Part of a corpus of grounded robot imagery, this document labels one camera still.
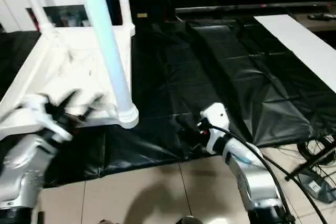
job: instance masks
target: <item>white table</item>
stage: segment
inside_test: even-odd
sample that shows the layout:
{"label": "white table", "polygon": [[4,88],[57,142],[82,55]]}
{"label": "white table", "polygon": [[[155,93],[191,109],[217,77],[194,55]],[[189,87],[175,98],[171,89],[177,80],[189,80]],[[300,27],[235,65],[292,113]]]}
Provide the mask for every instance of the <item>white table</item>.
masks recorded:
{"label": "white table", "polygon": [[336,50],[288,15],[255,19],[336,92]]}

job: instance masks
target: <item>yellow label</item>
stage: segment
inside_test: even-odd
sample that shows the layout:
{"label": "yellow label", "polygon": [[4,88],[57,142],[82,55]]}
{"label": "yellow label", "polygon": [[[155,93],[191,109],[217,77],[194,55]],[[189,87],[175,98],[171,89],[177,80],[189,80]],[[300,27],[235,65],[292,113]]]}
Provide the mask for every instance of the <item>yellow label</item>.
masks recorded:
{"label": "yellow label", "polygon": [[147,18],[147,13],[138,13],[137,17],[138,18]]}

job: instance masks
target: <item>light blue pole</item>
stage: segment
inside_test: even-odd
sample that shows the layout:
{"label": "light blue pole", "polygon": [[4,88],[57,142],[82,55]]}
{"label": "light blue pole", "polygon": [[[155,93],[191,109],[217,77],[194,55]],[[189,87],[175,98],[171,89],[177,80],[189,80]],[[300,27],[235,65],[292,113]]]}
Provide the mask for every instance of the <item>light blue pole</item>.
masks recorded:
{"label": "light blue pole", "polygon": [[136,110],[132,103],[106,0],[86,0],[90,21],[96,31],[118,105],[118,113],[127,117]]}

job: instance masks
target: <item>floor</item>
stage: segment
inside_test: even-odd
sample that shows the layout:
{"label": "floor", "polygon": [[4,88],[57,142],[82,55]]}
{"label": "floor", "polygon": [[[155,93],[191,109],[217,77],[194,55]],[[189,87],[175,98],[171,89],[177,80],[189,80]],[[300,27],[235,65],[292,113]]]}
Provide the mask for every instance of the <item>floor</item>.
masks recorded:
{"label": "floor", "polygon": [[[263,152],[287,170],[302,160],[292,149]],[[297,223],[320,223],[305,196],[274,168]],[[336,202],[317,202],[326,220],[336,217]],[[45,189],[41,194],[45,224],[174,224],[193,215],[204,224],[249,223],[236,179],[221,157],[110,175],[101,179]]]}

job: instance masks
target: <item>white panel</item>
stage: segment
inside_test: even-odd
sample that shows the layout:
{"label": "white panel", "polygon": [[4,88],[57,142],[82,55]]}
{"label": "white panel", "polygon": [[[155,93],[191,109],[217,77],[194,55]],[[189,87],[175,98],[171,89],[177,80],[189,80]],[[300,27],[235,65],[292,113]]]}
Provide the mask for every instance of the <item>white panel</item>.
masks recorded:
{"label": "white panel", "polygon": [[0,0],[0,23],[7,33],[20,30],[4,0]]}
{"label": "white panel", "polygon": [[255,17],[336,92],[336,51],[288,15]]}
{"label": "white panel", "polygon": [[[29,0],[4,0],[15,17],[22,31],[33,31],[36,27],[26,8],[30,8]],[[83,5],[84,0],[39,0],[42,6]]]}

